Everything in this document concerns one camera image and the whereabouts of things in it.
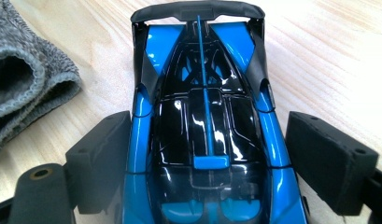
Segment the car body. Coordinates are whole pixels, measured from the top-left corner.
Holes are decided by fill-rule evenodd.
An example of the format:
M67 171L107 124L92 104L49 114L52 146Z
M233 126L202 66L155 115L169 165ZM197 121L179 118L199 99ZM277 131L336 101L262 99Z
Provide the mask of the car body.
M219 15L249 21L212 23ZM183 24L147 25L176 17ZM305 223L267 76L264 13L180 2L132 17L123 223Z

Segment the wooden surface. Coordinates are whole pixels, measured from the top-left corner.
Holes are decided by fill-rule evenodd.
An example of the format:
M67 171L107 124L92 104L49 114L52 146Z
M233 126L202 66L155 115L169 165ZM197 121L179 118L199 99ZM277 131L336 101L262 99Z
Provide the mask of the wooden surface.
M32 30L75 62L83 84L73 100L0 152L0 202L13 195L23 172L64 164L66 150L102 118L132 108L129 19L164 2L12 0ZM267 63L282 129L291 110L325 119L379 152L382 170L382 1L253 3L266 13ZM304 184L302 191L316 223L366 223L367 209L361 217L338 217Z

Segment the gray towel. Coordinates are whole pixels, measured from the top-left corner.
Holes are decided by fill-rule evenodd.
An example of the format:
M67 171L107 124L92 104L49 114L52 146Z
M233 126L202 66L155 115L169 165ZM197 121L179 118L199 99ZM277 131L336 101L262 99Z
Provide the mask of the gray towel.
M0 148L79 88L74 63L0 0Z

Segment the blue toy car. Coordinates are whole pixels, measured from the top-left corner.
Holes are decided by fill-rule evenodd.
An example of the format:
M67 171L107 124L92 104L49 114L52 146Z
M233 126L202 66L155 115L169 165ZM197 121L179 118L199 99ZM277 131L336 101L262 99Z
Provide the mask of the blue toy car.
M210 23L220 15L247 22ZM146 25L175 17L180 25ZM179 2L132 17L135 95L124 223L305 223L277 122L264 13Z

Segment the rear spoiler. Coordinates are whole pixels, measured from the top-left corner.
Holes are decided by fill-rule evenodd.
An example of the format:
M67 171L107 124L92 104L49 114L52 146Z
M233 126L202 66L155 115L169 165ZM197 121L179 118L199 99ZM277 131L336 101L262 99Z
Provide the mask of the rear spoiler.
M179 21L195 21L200 16L201 21L213 21L218 16L247 17L261 20L264 12L260 7L243 2L224 1L190 1L154 5L137 10L132 23L159 20L175 17Z

